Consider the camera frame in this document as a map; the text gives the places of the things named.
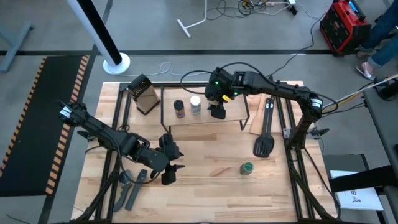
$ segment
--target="green can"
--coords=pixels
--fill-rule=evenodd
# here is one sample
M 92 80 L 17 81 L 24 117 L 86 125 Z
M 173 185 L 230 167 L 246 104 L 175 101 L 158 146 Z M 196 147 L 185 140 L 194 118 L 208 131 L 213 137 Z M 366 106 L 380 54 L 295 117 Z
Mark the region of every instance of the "green can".
M 254 164 L 251 162 L 245 162 L 241 165 L 241 175 L 249 175 L 254 170 Z

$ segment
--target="white tripod stand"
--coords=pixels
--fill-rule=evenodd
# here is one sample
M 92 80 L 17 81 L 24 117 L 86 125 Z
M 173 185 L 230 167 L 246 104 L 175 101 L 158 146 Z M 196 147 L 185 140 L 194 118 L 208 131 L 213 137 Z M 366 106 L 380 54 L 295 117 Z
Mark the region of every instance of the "white tripod stand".
M 180 19 L 177 19 L 177 22 L 180 24 L 181 28 L 184 30 L 184 32 L 187 35 L 187 37 L 191 38 L 191 34 L 189 34 L 189 32 L 188 32 L 188 28 L 191 28 L 191 27 L 194 27 L 194 26 L 199 25 L 201 23 L 204 23 L 206 21 L 206 19 L 207 19 L 207 0 L 205 0 L 205 18 L 203 18 L 203 20 L 201 20 L 199 22 L 196 22 L 194 24 L 191 24 L 189 26 L 184 26 Z

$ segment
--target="black spatula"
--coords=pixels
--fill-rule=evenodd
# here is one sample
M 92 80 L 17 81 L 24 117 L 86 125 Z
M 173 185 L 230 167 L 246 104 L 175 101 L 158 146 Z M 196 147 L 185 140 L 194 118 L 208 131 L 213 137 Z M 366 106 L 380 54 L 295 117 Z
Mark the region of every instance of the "black spatula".
M 264 124 L 262 133 L 254 143 L 253 154 L 260 158 L 268 158 L 274 148 L 274 138 L 271 136 L 272 114 L 274 111 L 275 98 L 267 98 L 264 111 Z

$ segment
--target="red generator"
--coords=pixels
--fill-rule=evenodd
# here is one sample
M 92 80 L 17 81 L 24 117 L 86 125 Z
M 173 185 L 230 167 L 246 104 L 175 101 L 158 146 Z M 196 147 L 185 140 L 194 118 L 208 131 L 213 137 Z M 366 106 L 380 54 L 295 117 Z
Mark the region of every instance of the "red generator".
M 369 37 L 371 24 L 354 0 L 334 0 L 320 30 L 335 56 L 352 54 Z

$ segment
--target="gray floor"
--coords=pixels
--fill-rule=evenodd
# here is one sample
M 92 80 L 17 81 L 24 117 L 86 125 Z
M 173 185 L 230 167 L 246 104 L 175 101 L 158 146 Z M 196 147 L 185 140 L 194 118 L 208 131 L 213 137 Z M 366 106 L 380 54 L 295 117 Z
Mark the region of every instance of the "gray floor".
M 386 10 L 385 1 L 358 0 L 370 22 Z M 102 14 L 107 0 L 93 0 L 93 2 Z M 215 7 L 216 2 L 210 0 L 209 8 Z M 321 0 L 301 0 L 301 2 L 313 16 L 320 16 L 326 11 L 325 3 Z M 300 49 L 311 43 L 309 30 L 315 22 L 302 10 L 295 17 L 287 11 L 282 11 L 276 16 L 253 15 L 245 19 L 222 17 L 191 28 L 192 38 L 188 39 L 178 26 L 177 19 L 189 25 L 200 20 L 202 12 L 203 1 L 199 0 L 156 2 L 115 0 L 107 27 L 121 50 Z M 208 16 L 215 17 L 216 14 L 209 12 Z M 17 31 L 25 20 L 31 20 L 35 29 L 28 35 L 22 46 L 23 50 L 90 50 L 93 46 L 90 36 L 65 1 L 0 0 L 0 22 L 10 30 Z M 312 49 L 327 49 L 317 26 L 313 34 L 315 45 Z M 7 46 L 0 41 L 0 50 L 6 49 Z M 132 64 L 127 74 L 158 72 L 162 62 L 170 62 L 175 73 L 185 73 L 194 69 L 212 70 L 216 66 L 235 61 L 251 63 L 267 74 L 282 66 L 289 57 L 289 55 L 131 57 Z M 40 56 L 17 57 L 10 72 L 0 75 L 2 108 L 0 154 L 5 153 L 9 144 L 41 58 Z M 354 66 L 360 61 L 355 56 L 334 58 L 331 55 L 299 55 L 275 77 L 281 80 L 303 80 L 312 90 L 332 98 L 339 98 L 368 82 L 354 70 Z M 102 82 L 131 81 L 134 78 L 107 75 L 101 67 L 102 62 L 103 57 L 96 58 L 85 93 L 84 102 L 90 113 L 95 111 Z M 236 66 L 231 67 L 230 71 L 242 69 L 246 68 Z M 394 60 L 381 69 L 379 75 L 387 76 L 397 72 L 397 62 Z M 179 80 L 178 76 L 172 75 L 157 75 L 150 78 L 153 81 Z M 207 75 L 199 75 L 189 77 L 187 80 L 207 78 Z M 364 153 L 371 167 L 388 163 L 371 117 L 365 109 L 330 116 L 320 120 L 318 125 L 321 128 L 331 129 L 323 137 L 324 154 Z M 74 135 L 50 223 L 67 221 L 70 218 L 83 166 L 84 148 L 86 142 Z M 43 201 L 43 197 L 0 198 L 0 223 L 18 223 L 8 219 L 6 214 L 30 223 L 37 223 Z M 375 214 L 372 212 L 344 211 L 343 218 L 349 221 L 375 222 Z

